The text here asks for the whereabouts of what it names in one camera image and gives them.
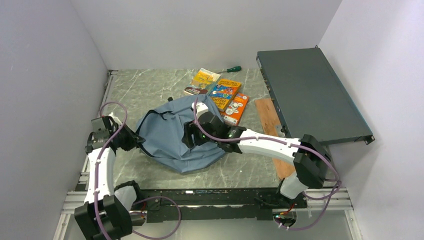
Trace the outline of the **blue grey backpack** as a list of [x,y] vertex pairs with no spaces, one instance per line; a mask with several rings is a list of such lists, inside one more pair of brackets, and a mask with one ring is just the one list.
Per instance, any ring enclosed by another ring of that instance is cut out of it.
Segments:
[[222,118],[208,95],[186,95],[149,110],[135,127],[135,132],[145,140],[141,150],[179,173],[204,169],[225,155],[225,151],[213,142],[194,147],[183,143],[184,124],[194,120],[191,107],[195,101],[206,104],[213,114]]

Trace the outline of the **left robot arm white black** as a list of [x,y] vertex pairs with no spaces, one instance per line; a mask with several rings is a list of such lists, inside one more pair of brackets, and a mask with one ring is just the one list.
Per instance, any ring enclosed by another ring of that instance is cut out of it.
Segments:
[[144,203],[139,185],[128,181],[114,186],[117,150],[139,148],[144,138],[111,115],[91,121],[85,152],[89,160],[88,189],[74,218],[87,240],[119,240],[133,230],[130,210]]

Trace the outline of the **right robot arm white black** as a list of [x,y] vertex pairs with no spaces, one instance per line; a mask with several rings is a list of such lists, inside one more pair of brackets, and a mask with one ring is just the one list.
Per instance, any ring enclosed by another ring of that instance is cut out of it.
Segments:
[[181,141],[189,148],[213,142],[227,153],[258,154],[293,166],[294,172],[283,178],[275,194],[276,203],[282,208],[289,207],[307,189],[321,189],[326,181],[330,157],[309,134],[303,138],[265,135],[228,125],[210,111],[184,123],[183,130]]

